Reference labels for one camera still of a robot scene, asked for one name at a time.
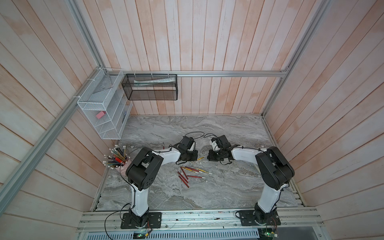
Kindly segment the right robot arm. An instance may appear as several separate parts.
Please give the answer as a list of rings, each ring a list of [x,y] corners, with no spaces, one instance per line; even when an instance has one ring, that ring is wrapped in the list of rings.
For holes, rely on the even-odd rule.
[[[226,136],[215,137],[210,140],[212,149],[207,159],[221,162],[244,161],[256,164],[264,180],[262,195],[255,204],[254,221],[259,225],[266,225],[268,220],[277,215],[277,203],[283,190],[290,186],[290,180],[295,175],[293,167],[277,147],[267,149],[248,148],[231,145]]]

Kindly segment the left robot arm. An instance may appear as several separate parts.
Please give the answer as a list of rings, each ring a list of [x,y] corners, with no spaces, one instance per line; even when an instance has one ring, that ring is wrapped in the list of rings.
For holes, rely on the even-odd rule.
[[[124,215],[124,222],[134,227],[143,227],[147,224],[149,187],[156,179],[161,166],[168,163],[180,165],[197,159],[195,140],[187,136],[167,149],[152,150],[143,147],[126,170],[132,190],[132,206],[129,213]]]

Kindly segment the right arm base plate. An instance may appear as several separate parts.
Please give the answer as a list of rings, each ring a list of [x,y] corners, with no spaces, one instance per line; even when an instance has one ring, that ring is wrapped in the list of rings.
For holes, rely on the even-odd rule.
[[[276,210],[271,213],[255,210],[241,210],[236,212],[241,224],[245,226],[280,226],[281,220]]]

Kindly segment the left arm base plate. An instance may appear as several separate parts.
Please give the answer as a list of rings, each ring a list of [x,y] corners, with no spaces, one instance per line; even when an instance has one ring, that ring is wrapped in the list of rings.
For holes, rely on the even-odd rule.
[[[159,229],[161,227],[162,213],[144,213],[139,217],[134,213],[123,214],[121,229]]]

